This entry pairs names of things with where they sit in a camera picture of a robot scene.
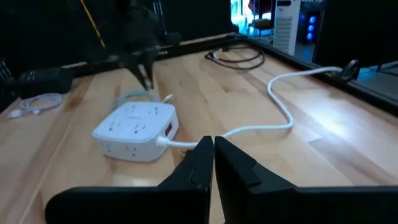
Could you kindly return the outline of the computer tower blue fans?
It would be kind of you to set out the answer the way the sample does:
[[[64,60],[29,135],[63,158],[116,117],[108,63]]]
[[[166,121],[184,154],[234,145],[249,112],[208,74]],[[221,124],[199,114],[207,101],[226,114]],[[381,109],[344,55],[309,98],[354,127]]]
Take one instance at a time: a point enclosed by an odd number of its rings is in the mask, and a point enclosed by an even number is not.
[[[304,11],[299,15],[297,42],[312,44],[316,41],[320,23],[320,11]]]

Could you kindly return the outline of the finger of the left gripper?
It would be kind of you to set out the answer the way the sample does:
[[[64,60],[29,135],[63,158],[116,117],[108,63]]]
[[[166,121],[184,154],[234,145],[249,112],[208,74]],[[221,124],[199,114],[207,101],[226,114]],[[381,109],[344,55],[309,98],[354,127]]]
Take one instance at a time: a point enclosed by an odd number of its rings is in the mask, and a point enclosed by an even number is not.
[[[146,88],[153,90],[154,89],[154,76],[153,76],[153,61],[146,60],[143,63],[144,70],[146,72]]]
[[[143,76],[143,73],[140,71],[139,66],[135,62],[129,62],[129,71],[137,78],[141,86],[147,90],[146,80]]]

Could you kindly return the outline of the white cube power strip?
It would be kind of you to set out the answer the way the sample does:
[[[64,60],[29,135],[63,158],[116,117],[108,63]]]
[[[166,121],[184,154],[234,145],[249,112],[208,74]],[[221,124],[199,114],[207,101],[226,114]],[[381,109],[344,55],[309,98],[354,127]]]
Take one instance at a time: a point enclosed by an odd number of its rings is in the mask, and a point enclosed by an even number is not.
[[[157,139],[172,140],[179,128],[174,105],[128,102],[114,110],[92,132],[103,154],[114,159],[152,162],[166,150]]]

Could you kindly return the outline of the black charger box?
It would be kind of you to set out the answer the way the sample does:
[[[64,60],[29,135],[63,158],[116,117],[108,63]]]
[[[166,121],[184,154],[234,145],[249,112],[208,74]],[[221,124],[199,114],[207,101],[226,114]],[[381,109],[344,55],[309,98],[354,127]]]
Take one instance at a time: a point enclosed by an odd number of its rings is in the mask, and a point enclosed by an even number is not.
[[[52,67],[24,72],[18,79],[20,98],[27,99],[46,93],[68,93],[72,87],[74,71]]]

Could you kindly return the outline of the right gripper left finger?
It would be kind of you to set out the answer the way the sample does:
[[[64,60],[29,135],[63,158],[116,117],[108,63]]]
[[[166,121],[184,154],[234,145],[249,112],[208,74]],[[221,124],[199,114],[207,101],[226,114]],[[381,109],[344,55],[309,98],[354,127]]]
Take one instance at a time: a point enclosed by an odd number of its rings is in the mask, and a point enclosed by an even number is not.
[[[155,187],[74,187],[46,204],[46,224],[209,224],[214,144],[205,136]]]

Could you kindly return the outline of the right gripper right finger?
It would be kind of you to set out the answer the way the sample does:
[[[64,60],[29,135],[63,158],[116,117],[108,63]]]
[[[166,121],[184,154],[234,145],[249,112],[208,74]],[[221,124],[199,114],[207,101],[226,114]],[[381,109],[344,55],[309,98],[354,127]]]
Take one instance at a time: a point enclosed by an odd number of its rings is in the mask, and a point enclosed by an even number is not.
[[[215,172],[226,224],[398,224],[398,186],[298,187],[223,137]]]

